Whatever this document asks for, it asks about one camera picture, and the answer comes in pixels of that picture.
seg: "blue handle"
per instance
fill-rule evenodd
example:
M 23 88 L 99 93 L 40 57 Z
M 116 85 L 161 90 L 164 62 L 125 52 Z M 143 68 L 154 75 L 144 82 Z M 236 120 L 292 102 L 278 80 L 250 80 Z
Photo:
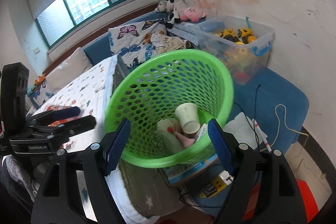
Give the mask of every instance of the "blue handle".
M 263 54 L 265 54 L 266 52 L 268 52 L 270 49 L 272 48 L 271 45 L 271 41 L 268 41 L 268 46 L 266 46 L 265 48 L 261 49 L 259 52 L 257 52 L 258 47 L 254 47 L 253 48 L 253 53 L 255 56 L 262 56 Z
M 59 120 L 65 120 L 65 119 L 69 119 L 69 118 L 72 118 L 72 117 L 79 116 L 79 114 L 81 114 L 80 108 L 77 107 L 77 106 L 74 106 L 74 107 L 65 108 L 65 109 L 55 111 L 53 113 L 52 118 L 55 121 L 59 121 Z

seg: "window frame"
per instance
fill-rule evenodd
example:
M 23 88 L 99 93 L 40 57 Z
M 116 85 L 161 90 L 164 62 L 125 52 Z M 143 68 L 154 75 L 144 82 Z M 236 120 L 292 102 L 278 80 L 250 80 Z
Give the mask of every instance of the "window frame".
M 115 6 L 117 6 L 117 5 L 119 5 L 120 3 L 123 3 L 124 1 L 127 1 L 127 0 L 117 0 L 117 1 L 115 1 L 115 2 L 112 2 L 111 0 L 107 0 L 107 1 L 108 1 L 108 3 L 109 3 L 109 6 L 105 7 L 104 9 L 102 9 L 102 10 L 100 10 L 100 11 L 98 11 L 98 12 L 96 12 L 95 14 L 91 15 L 90 17 L 84 19 L 82 22 L 80 22 L 80 23 L 77 24 L 77 23 L 75 22 L 75 19 L 74 19 L 73 15 L 72 15 L 70 9 L 69 9 L 69 5 L 68 5 L 68 3 L 67 3 L 67 0 L 63 0 L 64 5 L 65 5 L 65 7 L 66 7 L 66 9 L 67 9 L 67 11 L 68 11 L 68 14 L 69 14 L 69 16 L 70 16 L 70 18 L 71 18 L 71 21 L 72 21 L 74 27 L 71 28 L 70 30 L 68 30 L 65 34 L 63 34 L 63 35 L 62 35 L 59 39 L 57 39 L 52 45 L 50 45 L 50 44 L 48 43 L 48 40 L 47 40 L 45 34 L 43 33 L 43 30 L 42 30 L 42 28 L 41 28 L 41 25 L 40 25 L 38 19 L 36 18 L 36 19 L 35 19 L 35 22 L 36 22 L 37 28 L 38 28 L 38 30 L 40 31 L 41 36 L 42 36 L 42 39 L 43 39 L 44 43 L 46 44 L 47 48 L 48 48 L 49 50 L 52 49 L 52 48 L 55 47 L 59 42 L 61 42 L 61 40 L 63 40 L 66 36 L 68 36 L 70 33 L 72 33 L 74 30 L 76 30 L 78 27 L 80 27 L 80 26 L 83 25 L 84 23 L 88 22 L 89 20 L 91 20 L 92 18 L 98 16 L 99 14 L 101 14 L 101 13 L 103 13 L 103 12 L 105 12 L 105 11 L 107 11 L 107 10 L 109 10 L 109 9 L 111 9 L 111 8 L 113 8 L 113 7 L 115 7 Z

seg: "pillow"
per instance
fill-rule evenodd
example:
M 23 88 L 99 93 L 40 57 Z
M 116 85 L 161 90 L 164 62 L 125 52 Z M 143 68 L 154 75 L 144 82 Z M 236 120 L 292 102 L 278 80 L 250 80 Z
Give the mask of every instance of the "pillow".
M 167 33 L 163 19 L 134 22 L 109 29 L 112 54 L 118 54 L 128 68 L 137 66 L 158 55 L 156 47 L 150 43 L 148 34 Z
M 90 60 L 82 48 L 77 48 L 66 60 L 47 76 L 52 93 L 56 94 L 72 80 L 92 68 Z

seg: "white cable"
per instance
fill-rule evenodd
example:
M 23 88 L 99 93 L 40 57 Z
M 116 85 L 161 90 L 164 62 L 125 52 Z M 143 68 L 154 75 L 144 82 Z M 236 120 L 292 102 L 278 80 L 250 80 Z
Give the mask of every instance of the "white cable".
M 278 105 L 275 107 L 275 109 L 274 109 L 274 111 L 275 111 L 275 115 L 277 116 L 277 119 L 278 119 L 278 131 L 277 131 L 277 135 L 275 136 L 275 139 L 274 139 L 273 143 L 270 145 L 270 147 L 272 147 L 272 146 L 275 144 L 275 142 L 276 142 L 276 140 L 277 140 L 277 138 L 278 138 L 278 136 L 279 136 L 280 119 L 279 119 L 279 116 L 278 116 L 278 113 L 277 113 L 277 108 L 278 108 L 278 106 L 282 106 L 282 107 L 285 109 L 285 114 L 284 114 L 284 116 L 283 116 L 283 123 L 285 124 L 285 127 L 286 127 L 288 130 L 290 130 L 290 131 L 293 131 L 293 132 L 295 132 L 295 133 L 297 133 L 297 134 L 304 135 L 304 136 L 307 137 L 306 140 L 305 140 L 305 142 L 304 142 L 304 144 L 303 144 L 303 146 L 302 146 L 302 148 L 303 148 L 303 147 L 306 145 L 306 142 L 307 142 L 307 140 L 308 140 L 308 138 L 309 138 L 309 135 L 306 134 L 306 133 L 299 132 L 299 131 L 296 131 L 296 130 L 294 130 L 294 129 L 288 128 L 288 126 L 287 126 L 287 124 L 286 124 L 286 112 L 287 112 L 287 109 L 286 109 L 286 107 L 285 107 L 283 104 L 278 104 Z

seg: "clear plastic storage box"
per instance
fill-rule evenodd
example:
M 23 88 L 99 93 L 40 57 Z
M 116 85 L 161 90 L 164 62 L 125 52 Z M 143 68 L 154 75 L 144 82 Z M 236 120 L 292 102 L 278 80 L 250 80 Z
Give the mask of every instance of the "clear plastic storage box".
M 232 78 L 239 84 L 245 84 L 266 67 L 275 37 L 273 28 L 251 21 L 250 24 L 257 39 L 245 45 L 215 35 L 223 32 L 224 29 L 231 28 L 237 34 L 238 29 L 247 28 L 245 19 L 220 16 L 191 27 L 197 36 L 201 50 L 221 60 L 231 72 Z

